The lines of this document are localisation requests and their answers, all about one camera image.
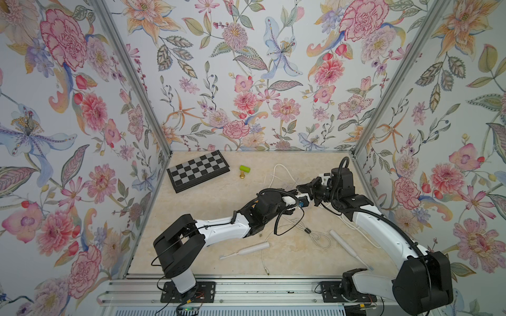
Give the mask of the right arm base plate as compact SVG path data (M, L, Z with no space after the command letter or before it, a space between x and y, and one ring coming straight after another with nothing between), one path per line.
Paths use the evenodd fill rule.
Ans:
M363 271L367 269L346 271L340 280L320 282L315 291L319 290L324 303L376 303L377 297L358 292L353 283L353 276Z

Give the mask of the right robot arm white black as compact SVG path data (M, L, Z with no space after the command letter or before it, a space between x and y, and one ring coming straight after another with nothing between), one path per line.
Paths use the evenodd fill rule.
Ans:
M345 272L340 294L346 300L377 296L393 300L409 315L428 315L454 300L451 264L441 252L430 252L385 217L374 203L357 194L345 157L337 168L296 187L298 193L330 213L346 217L365 230L395 263L397 276L374 275L366 268Z

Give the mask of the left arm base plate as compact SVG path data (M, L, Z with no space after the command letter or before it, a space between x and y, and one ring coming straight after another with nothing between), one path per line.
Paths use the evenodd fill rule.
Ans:
M198 281L189 291L181 294L173 282L164 283L160 302L167 303L214 303L216 282Z

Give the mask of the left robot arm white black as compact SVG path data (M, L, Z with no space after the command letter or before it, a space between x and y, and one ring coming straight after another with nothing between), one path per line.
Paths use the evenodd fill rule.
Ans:
M274 233L280 235L281 217L305 208L309 201L307 194L298 195L296 190L267 188L230 217L204 221L190 214L182 215L154 240L155 259L180 295L195 292L197 282L191 265L203 248L254 236L272 220Z

